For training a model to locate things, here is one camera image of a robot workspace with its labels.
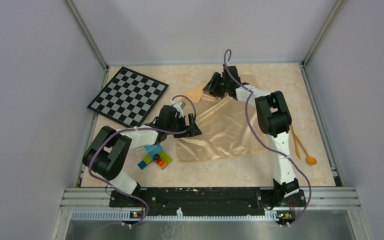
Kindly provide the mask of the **orange cloth napkin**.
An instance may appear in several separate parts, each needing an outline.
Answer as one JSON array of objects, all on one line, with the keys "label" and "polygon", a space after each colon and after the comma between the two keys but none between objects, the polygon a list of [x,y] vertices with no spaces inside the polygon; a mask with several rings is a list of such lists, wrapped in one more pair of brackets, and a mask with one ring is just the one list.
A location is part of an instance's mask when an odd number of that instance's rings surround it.
[{"label": "orange cloth napkin", "polygon": [[[203,92],[204,83],[185,93],[196,108],[196,124],[202,135],[177,138],[176,156],[180,162],[207,162],[245,157],[266,151],[252,134],[245,116],[245,103],[230,96],[214,98]],[[261,140],[256,109],[248,107],[250,122]]]}]

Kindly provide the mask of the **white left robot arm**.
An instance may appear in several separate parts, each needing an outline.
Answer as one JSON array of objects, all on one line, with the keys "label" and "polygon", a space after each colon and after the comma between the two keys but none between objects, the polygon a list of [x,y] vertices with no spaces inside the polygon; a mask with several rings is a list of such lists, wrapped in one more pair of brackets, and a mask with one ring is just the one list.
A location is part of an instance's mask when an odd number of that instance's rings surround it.
[{"label": "white left robot arm", "polygon": [[121,200],[129,207],[140,202],[140,185],[129,176],[123,166],[129,150],[154,146],[167,139],[189,138],[202,135],[195,113],[183,114],[181,107],[164,105],[150,123],[139,127],[115,130],[110,126],[100,129],[82,158],[82,164],[94,176],[122,191]]}]

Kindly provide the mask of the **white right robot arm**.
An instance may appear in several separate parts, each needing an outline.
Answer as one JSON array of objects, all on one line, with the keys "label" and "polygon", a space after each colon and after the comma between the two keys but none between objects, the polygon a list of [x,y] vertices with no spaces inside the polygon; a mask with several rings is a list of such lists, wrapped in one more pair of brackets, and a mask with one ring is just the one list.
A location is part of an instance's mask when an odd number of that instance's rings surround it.
[{"label": "white right robot arm", "polygon": [[287,206],[300,192],[300,184],[296,173],[303,174],[290,155],[290,131],[292,116],[285,97],[281,91],[268,92],[258,87],[241,82],[235,66],[224,65],[223,72],[214,72],[203,91],[215,98],[231,97],[245,103],[245,118],[251,133],[258,137],[254,130],[249,106],[256,110],[260,131],[269,141],[265,144],[260,138],[257,141],[273,153],[273,200],[271,208],[276,205]]}]

